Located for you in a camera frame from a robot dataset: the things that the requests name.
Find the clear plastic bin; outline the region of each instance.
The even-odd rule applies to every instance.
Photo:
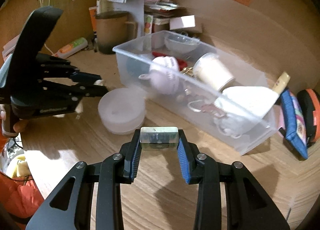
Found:
[[[277,131],[273,109],[261,119],[201,81],[152,62],[152,52],[158,52],[185,60],[188,66],[192,67],[200,57],[212,52],[219,56],[219,60],[234,75],[235,85],[268,87],[265,74],[238,56],[223,52],[197,39],[169,31],[160,31],[134,39],[114,47],[113,51],[116,52],[123,85],[140,87],[154,102],[232,146],[241,155]],[[149,72],[151,64],[157,65],[162,72],[167,72],[171,79],[178,81],[174,93],[161,94],[149,80],[139,78],[140,75]],[[228,101],[236,112],[217,116],[214,105],[217,98]]]

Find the blue fabric case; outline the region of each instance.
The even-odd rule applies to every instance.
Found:
[[[299,127],[304,126],[301,130],[305,131],[303,115],[298,100],[288,89],[282,92],[280,99],[286,129],[285,139],[301,154],[304,159],[307,159],[307,138],[306,136],[299,136],[297,133],[297,130],[301,129]]]

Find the black handle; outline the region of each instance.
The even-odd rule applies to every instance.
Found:
[[[15,132],[13,126],[20,119],[13,113],[11,105],[4,105],[6,119],[2,121],[2,135],[7,138],[15,138],[19,133]]]

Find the yellow object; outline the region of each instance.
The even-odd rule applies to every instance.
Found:
[[[31,175],[31,172],[29,170],[28,163],[26,162],[26,157],[24,154],[20,154],[14,157],[12,161],[10,161],[6,174],[10,178]]]

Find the brown mug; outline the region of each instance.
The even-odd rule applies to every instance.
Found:
[[[113,54],[112,48],[128,41],[128,24],[133,26],[132,39],[137,34],[137,23],[128,21],[129,12],[110,11],[96,15],[98,49],[103,54]]]

